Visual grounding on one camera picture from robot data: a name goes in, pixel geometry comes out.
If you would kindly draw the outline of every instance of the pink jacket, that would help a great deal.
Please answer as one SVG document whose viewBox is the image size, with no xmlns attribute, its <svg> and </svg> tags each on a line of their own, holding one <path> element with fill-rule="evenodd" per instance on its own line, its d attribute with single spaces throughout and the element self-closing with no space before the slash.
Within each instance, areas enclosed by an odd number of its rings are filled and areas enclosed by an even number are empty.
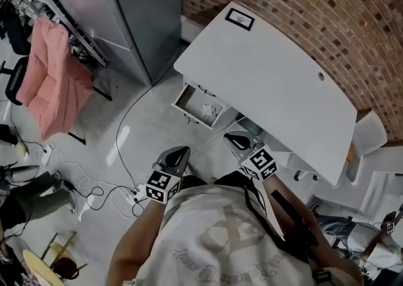
<svg viewBox="0 0 403 286">
<path fill-rule="evenodd" d="M 68 133 L 92 93 L 91 74 L 71 54 L 65 27 L 37 18 L 28 68 L 16 98 L 37 120 L 42 139 Z"/>
</svg>

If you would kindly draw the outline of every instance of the drawer handle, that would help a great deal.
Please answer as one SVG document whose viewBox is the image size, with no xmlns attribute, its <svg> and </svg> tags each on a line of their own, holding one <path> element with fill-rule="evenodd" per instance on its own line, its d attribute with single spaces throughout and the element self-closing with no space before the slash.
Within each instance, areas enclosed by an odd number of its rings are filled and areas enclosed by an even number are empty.
<svg viewBox="0 0 403 286">
<path fill-rule="evenodd" d="M 198 87 L 199 87 L 200 90 L 202 90 L 204 92 L 204 94 L 208 94 L 209 96 L 212 96 L 212 97 L 216 96 L 215 94 L 209 93 L 208 90 L 206 90 L 205 88 L 203 88 L 199 84 L 198 84 Z"/>
<path fill-rule="evenodd" d="M 188 123 L 190 123 L 190 122 L 193 122 L 193 123 L 199 123 L 199 122 L 197 122 L 196 120 L 193 120 L 192 118 L 190 118 L 187 114 L 183 114 L 184 115 L 184 117 L 188 120 Z"/>
</svg>

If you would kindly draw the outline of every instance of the open drawer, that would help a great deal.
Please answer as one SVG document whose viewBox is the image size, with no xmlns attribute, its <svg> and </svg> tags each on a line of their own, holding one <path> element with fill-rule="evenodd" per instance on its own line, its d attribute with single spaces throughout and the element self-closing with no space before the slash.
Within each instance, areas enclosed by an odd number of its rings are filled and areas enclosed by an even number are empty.
<svg viewBox="0 0 403 286">
<path fill-rule="evenodd" d="M 180 110 L 189 121 L 200 123 L 209 129 L 213 128 L 227 109 L 226 106 L 223 106 L 210 95 L 203 93 L 190 84 L 185 84 L 182 92 L 172 105 Z M 203 105 L 211 105 L 212 109 L 215 110 L 215 115 L 203 115 Z"/>
<path fill-rule="evenodd" d="M 197 90 L 200 90 L 203 94 L 211 96 L 215 101 L 220 103 L 222 106 L 229 107 L 229 104 L 226 103 L 224 100 L 222 100 L 221 98 L 217 97 L 214 93 L 212 93 L 211 91 L 209 91 L 209 90 L 205 89 L 204 87 L 200 86 L 199 84 L 197 84 L 196 82 L 192 81 L 188 77 L 183 76 L 183 84 L 184 85 L 190 84 L 191 86 L 193 86 Z"/>
</svg>

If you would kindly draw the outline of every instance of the brick wall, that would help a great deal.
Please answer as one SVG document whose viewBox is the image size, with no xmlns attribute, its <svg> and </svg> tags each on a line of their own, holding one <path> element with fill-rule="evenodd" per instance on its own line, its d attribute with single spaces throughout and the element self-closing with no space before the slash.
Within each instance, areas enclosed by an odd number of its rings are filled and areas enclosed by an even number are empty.
<svg viewBox="0 0 403 286">
<path fill-rule="evenodd" d="M 206 25 L 229 1 L 291 38 L 403 143 L 403 0 L 183 0 L 182 13 Z"/>
</svg>

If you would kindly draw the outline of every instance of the gray refrigerator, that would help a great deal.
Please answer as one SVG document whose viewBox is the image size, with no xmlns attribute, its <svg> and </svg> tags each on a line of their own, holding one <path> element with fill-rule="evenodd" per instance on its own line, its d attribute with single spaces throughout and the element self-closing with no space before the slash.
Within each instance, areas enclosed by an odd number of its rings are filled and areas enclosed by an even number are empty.
<svg viewBox="0 0 403 286">
<path fill-rule="evenodd" d="M 181 0 L 59 0 L 110 67 L 155 82 L 180 46 Z"/>
</svg>

